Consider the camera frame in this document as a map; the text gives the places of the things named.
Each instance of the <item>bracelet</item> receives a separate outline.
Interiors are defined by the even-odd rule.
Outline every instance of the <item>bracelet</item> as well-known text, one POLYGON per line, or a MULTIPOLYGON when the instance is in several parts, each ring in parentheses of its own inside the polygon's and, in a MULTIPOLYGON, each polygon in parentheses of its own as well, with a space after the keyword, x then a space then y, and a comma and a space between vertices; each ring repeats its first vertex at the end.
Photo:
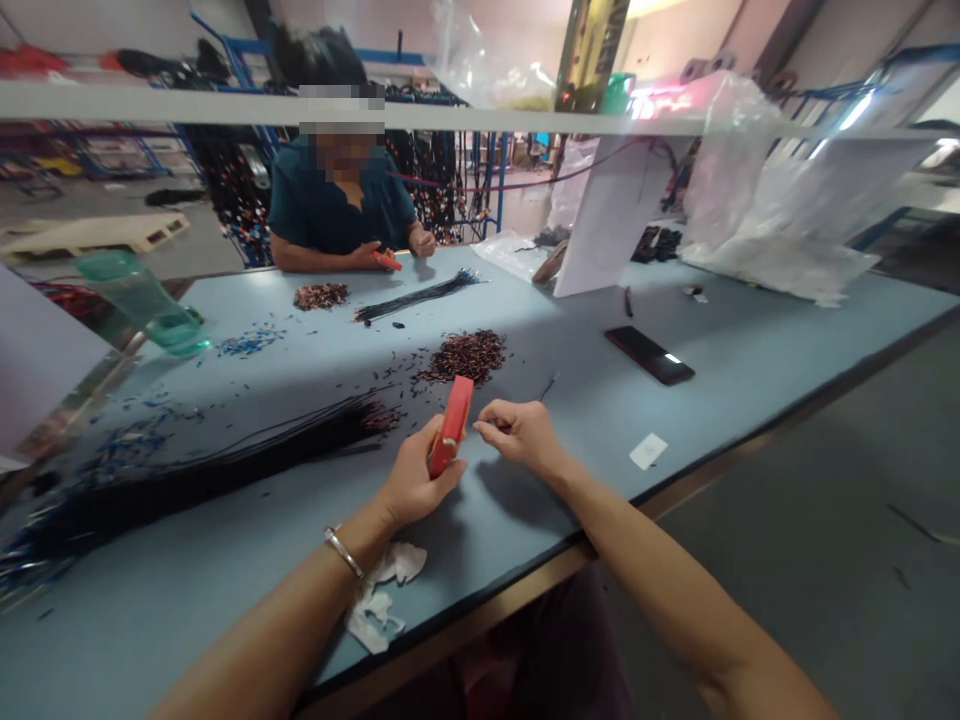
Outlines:
POLYGON ((363 580, 363 570, 360 569, 360 566, 357 565, 357 561, 353 559, 353 555, 350 554, 350 552, 343 546, 343 543, 341 543, 334 534, 335 531, 339 529, 340 526, 337 525, 336 528, 328 527, 324 531, 324 535, 327 538, 327 544, 336 550, 340 557, 343 558, 343 561, 350 566, 350 569, 353 570, 353 574, 357 576, 357 579, 363 580))

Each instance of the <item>table edge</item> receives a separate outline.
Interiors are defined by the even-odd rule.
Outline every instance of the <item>table edge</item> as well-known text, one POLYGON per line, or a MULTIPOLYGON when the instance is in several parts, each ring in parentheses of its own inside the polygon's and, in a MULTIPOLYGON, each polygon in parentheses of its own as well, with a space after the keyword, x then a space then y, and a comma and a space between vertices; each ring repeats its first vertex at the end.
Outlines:
MULTIPOLYGON (((886 348, 864 357, 849 370, 785 408, 754 432, 692 463, 634 498, 631 504, 653 520, 663 517, 705 490, 739 462, 859 387, 958 319, 960 305, 886 348)), ((368 656, 327 682, 308 689, 297 706, 296 719, 349 718, 362 712, 597 558, 582 530, 564 539, 544 555, 549 557, 540 562, 534 559, 528 563, 533 567, 507 573, 503 576, 508 577, 507 580, 501 578, 491 584, 499 586, 498 589, 485 588, 452 605, 441 613, 451 615, 441 629, 418 633, 420 628, 414 628, 409 635, 401 636, 391 645, 391 650, 400 645, 398 652, 388 650, 384 655, 368 656), (473 599, 476 595, 487 597, 477 605, 473 599), (456 612, 456 608, 462 605, 475 607, 456 612)))

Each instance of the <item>dark teal shirt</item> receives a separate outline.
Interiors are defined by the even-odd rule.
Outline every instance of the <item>dark teal shirt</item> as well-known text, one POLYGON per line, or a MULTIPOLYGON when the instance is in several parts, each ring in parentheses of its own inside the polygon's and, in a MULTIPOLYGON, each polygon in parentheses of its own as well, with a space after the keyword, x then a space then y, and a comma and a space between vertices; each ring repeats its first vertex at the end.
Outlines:
POLYGON ((294 245, 333 255, 347 255, 372 240, 406 249, 407 228, 416 222, 417 211, 403 183, 387 175, 397 168, 383 148, 377 148, 382 159, 371 160, 361 175, 361 212, 327 182, 307 140, 301 136, 273 161, 270 230, 294 245))

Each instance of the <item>white plastic bag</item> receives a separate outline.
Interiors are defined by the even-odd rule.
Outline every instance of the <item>white plastic bag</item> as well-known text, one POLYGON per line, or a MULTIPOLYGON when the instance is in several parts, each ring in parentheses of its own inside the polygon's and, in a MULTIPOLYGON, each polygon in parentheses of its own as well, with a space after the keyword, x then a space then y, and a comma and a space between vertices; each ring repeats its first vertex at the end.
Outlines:
MULTIPOLYGON (((569 175, 577 170, 583 170, 590 167, 594 158, 597 156, 597 147, 600 145, 600 138, 591 140, 577 141, 567 139, 567 145, 563 154, 563 167, 560 170, 561 175, 569 175)), ((554 183, 550 195, 550 214, 547 216, 547 227, 565 227, 572 228, 577 219, 577 211, 580 209, 580 202, 583 200, 583 192, 587 189, 587 180, 590 179, 590 173, 580 173, 569 180, 561 180, 554 183)))
MULTIPOLYGON (((681 247, 722 245, 753 205, 760 173, 780 127, 780 110, 750 78, 722 70, 695 80, 711 96, 703 142, 683 206, 689 216, 681 247)), ((697 87, 698 94, 702 88, 697 87)))
POLYGON ((497 233, 471 245, 470 249, 487 262, 527 282, 533 282, 534 273, 553 250, 551 247, 537 247, 533 238, 520 237, 513 230, 497 233))
POLYGON ((450 92, 482 110, 553 110, 557 87, 540 67, 514 62, 513 42, 485 38, 456 0, 435 0, 437 54, 427 66, 450 92))
POLYGON ((832 141, 813 160, 771 161, 732 238, 681 248, 691 265, 839 307, 878 261, 844 247, 898 206, 891 188, 929 152, 924 141, 832 141))

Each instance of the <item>hand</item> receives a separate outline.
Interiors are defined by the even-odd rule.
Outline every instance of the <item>hand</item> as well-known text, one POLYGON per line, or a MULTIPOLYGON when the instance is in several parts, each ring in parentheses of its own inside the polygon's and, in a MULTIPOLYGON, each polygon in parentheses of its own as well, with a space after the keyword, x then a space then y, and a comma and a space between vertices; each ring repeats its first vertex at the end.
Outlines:
POLYGON ((507 460, 525 465, 545 480, 559 476, 572 462, 543 403, 494 400, 480 411, 473 428, 507 460))
MULTIPOLYGON (((390 268, 384 267, 381 265, 377 258, 374 257, 373 251, 378 250, 381 243, 374 240, 373 242, 363 243, 360 247, 354 250, 352 253, 347 255, 347 264, 351 270, 389 270, 390 268)), ((387 257, 393 257, 393 250, 389 248, 385 250, 379 250, 387 257)))
POLYGON ((397 460, 374 504, 381 517, 398 529, 432 513, 460 482, 465 460, 454 460, 436 480, 430 479, 427 456, 443 427, 443 415, 434 415, 420 432, 403 441, 397 460))
POLYGON ((407 239, 410 243, 410 252, 417 257, 430 257, 437 251, 437 238, 432 232, 424 230, 420 223, 414 226, 407 239))

